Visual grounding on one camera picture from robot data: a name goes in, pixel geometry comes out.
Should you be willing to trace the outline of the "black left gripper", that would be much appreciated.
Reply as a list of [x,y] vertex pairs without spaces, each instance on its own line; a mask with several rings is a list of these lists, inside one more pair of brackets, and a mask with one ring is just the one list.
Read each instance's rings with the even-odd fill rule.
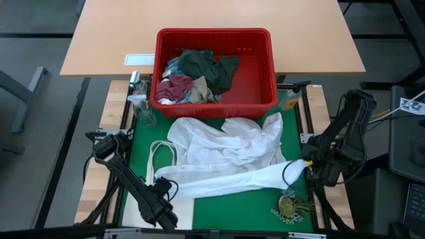
[[153,189],[144,190],[138,202],[142,219],[146,222],[158,222],[166,232],[176,229],[178,218],[169,202],[169,193]]

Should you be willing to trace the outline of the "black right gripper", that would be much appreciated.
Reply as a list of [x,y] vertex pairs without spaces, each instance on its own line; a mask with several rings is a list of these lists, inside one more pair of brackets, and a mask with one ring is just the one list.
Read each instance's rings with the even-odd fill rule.
[[336,186],[343,169],[340,158],[339,151],[305,151],[304,159],[311,161],[307,181],[313,185]]

